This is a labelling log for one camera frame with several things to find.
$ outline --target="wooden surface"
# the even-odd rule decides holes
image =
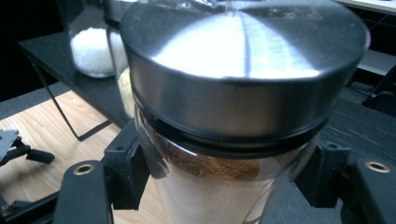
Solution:
[[[57,100],[78,134],[106,120],[72,91],[60,95]],[[79,161],[101,160],[105,148],[120,131],[111,124],[79,142],[52,101],[1,120],[0,129],[17,129],[24,144],[51,152],[56,157],[49,165],[20,157],[0,167],[0,194],[8,203],[36,201],[59,190],[68,167]],[[115,223],[165,223],[165,214],[152,179],[148,180],[138,212],[115,211],[114,215]]]

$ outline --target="brown spice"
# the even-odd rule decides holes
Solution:
[[[255,160],[230,160],[199,154],[193,156],[169,144],[167,157],[179,169],[200,177],[224,181],[254,180],[260,171]]]

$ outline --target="white granules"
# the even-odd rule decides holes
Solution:
[[[113,46],[122,46],[120,36],[111,36]],[[111,54],[107,44],[106,30],[89,28],[74,36],[71,49],[76,67],[91,77],[106,77],[113,72]]]

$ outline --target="glass canister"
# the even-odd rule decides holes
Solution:
[[[120,90],[121,100],[126,114],[134,117],[134,97],[129,76],[130,69],[126,59],[125,49],[120,37],[120,21],[123,13],[136,0],[104,0],[106,22],[106,38],[114,67],[115,79]]]
[[[309,159],[367,29],[327,0],[166,3],[134,3],[120,33],[169,223],[262,223]]]
[[[56,3],[69,36],[71,56],[76,69],[89,77],[114,76],[102,1],[57,0]]]

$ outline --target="metal lid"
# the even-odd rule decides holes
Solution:
[[[120,32],[140,107],[229,143],[317,132],[369,43],[360,19],[328,0],[135,3]]]

